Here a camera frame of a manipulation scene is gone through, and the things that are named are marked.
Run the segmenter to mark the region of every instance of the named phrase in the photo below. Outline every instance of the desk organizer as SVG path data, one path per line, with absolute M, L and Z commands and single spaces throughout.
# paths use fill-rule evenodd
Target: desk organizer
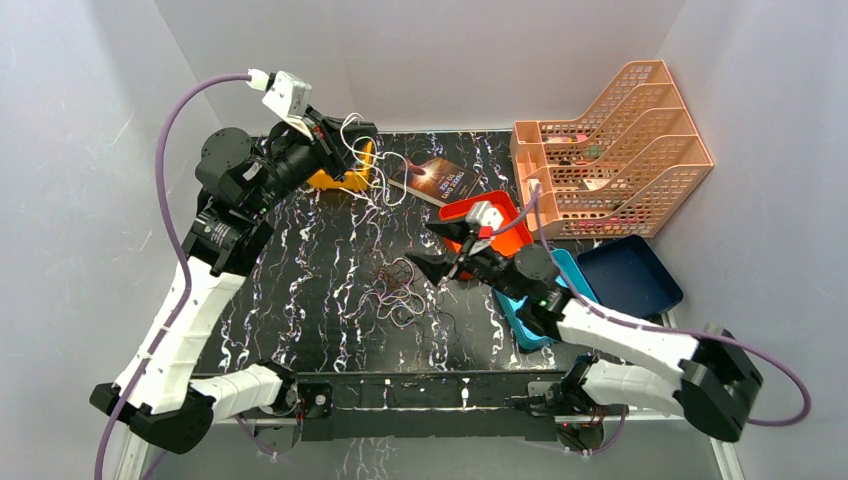
M 648 83 L 659 81 L 667 83 Z M 713 167 L 664 62 L 631 62 L 610 85 L 629 90 L 597 128 L 584 125 L 611 87 L 579 119 L 515 124 L 519 197 L 526 205 L 541 185 L 548 238 L 653 237 Z M 545 142 L 551 135 L 581 140 Z M 527 216 L 539 238 L 536 223 Z

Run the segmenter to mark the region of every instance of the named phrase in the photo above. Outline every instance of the book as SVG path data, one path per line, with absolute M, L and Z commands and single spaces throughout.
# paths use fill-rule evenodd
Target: book
M 420 165 L 406 161 L 407 168 L 401 165 L 389 175 L 389 184 L 403 188 L 405 176 L 407 193 L 440 207 L 468 198 L 480 183 L 479 174 L 446 158 L 430 156 Z

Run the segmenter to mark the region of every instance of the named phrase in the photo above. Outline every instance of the table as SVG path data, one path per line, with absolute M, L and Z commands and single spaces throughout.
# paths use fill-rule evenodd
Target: table
M 475 194 L 505 190 L 517 203 L 509 140 L 503 131 L 401 133 L 378 143 L 383 151 L 464 165 L 481 175 Z M 400 191 L 390 193 L 394 199 Z M 477 282 L 450 282 L 438 294 L 420 278 L 414 288 L 428 298 L 429 313 L 405 328 L 378 319 L 374 302 L 360 299 L 379 257 L 438 253 L 443 244 L 424 228 L 438 219 L 432 204 L 409 195 L 383 213 L 369 209 L 345 192 L 302 189 L 271 212 L 272 240 L 225 309 L 197 372 L 233 372 L 268 357 L 298 372 L 567 370 L 586 353 L 566 344 L 521 351 L 491 289 Z M 595 242 L 552 245 L 576 254 Z

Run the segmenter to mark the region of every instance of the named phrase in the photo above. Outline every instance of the orange tray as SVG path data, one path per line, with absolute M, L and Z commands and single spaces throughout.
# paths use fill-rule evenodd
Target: orange tray
M 503 190 L 495 190 L 494 192 L 484 193 L 476 197 L 466 198 L 465 200 L 445 205 L 439 209 L 439 219 L 451 220 L 465 216 L 465 214 L 471 210 L 472 205 L 485 200 L 492 202 L 492 205 L 501 212 L 501 215 L 504 217 L 503 225 L 506 225 L 518 216 L 518 210 L 516 210 L 515 205 L 512 203 L 512 199 L 509 198 L 509 194 Z M 444 241 L 445 246 L 449 250 L 454 252 L 459 251 L 460 245 L 458 243 L 452 242 L 446 238 Z M 530 243 L 533 243 L 533 236 L 530 235 L 527 225 L 525 225 L 524 222 L 521 222 L 514 228 L 495 237 L 495 240 L 492 241 L 492 248 L 503 255 L 511 257 L 515 255 L 515 252 L 517 252 L 521 247 Z M 467 273 L 463 273 L 459 278 L 462 280 L 469 280 L 471 276 Z

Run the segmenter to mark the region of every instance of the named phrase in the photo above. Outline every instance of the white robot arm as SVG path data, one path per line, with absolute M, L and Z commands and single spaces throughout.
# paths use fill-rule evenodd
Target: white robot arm
M 97 385 L 90 398 L 107 415 L 119 400 L 126 400 L 118 420 L 149 443 L 175 453 L 191 450 L 215 422 L 257 407 L 287 414 L 297 406 L 296 374 L 271 361 L 209 379 L 192 380 L 191 375 L 223 309 L 273 233 L 263 220 L 268 210 L 318 170 L 338 180 L 355 161 L 344 146 L 342 120 L 324 117 L 307 105 L 309 85 L 284 72 L 259 71 L 251 71 L 248 83 L 266 91 L 263 103 L 283 121 L 271 129 L 263 145 L 236 128 L 222 129 L 206 140 L 195 170 L 203 185 L 197 216 L 182 243 L 193 283 L 188 302 L 165 328 L 184 290 L 178 268 L 130 364 L 114 383 Z M 376 135 L 376 127 L 366 122 L 345 125 L 344 130 L 348 144 Z M 501 221 L 491 204 L 476 204 L 466 219 L 428 225 L 460 243 L 458 254 L 408 256 L 434 284 L 469 272 L 507 296 L 527 297 L 518 316 L 538 334 L 632 363 L 582 358 L 543 395 L 528 393 L 530 413 L 573 414 L 596 405 L 634 405 L 682 415 L 721 440 L 739 438 L 762 384 L 744 352 L 686 335 L 598 321 L 556 284 L 558 270 L 541 246 L 528 245 L 513 258 L 490 247 L 492 232 Z M 164 339 L 155 354 L 148 355 L 163 329 Z M 127 393 L 145 360 L 143 374 Z
M 629 363 L 578 359 L 561 384 L 531 402 L 531 411 L 631 405 L 683 416 L 719 440 L 739 439 L 762 385 L 762 376 L 741 348 L 602 320 L 585 300 L 556 282 L 559 268 L 543 246 L 526 245 L 512 258 L 489 246 L 501 222 L 494 210 L 489 202 L 478 202 L 465 218 L 427 225 L 460 244 L 459 252 L 407 257 L 434 285 L 467 272 L 511 298 L 526 298 L 517 316 L 537 335 L 594 348 Z M 593 309 L 630 325 L 654 326 L 599 305 Z M 709 328 L 710 333 L 731 336 Z
M 274 362 L 259 362 L 243 371 L 191 380 L 200 353 L 224 307 L 250 274 L 273 229 L 264 216 L 286 195 L 323 170 L 340 180 L 355 158 L 345 143 L 376 135 L 373 123 L 344 126 L 308 105 L 311 87 L 294 75 L 259 70 L 248 84 L 266 92 L 262 102 L 282 121 L 265 144 L 244 131 L 224 128 L 203 145 L 195 176 L 203 185 L 197 216 L 182 242 L 193 288 L 173 323 L 165 327 L 185 283 L 177 269 L 174 282 L 144 342 L 114 383 L 97 385 L 90 402 L 112 414 L 126 404 L 118 420 L 149 443 L 175 453 L 191 450 L 212 423 L 256 407 L 290 412 L 295 406 L 294 372 Z M 165 336 L 148 355 L 154 338 Z M 142 362 L 146 368 L 133 388 Z

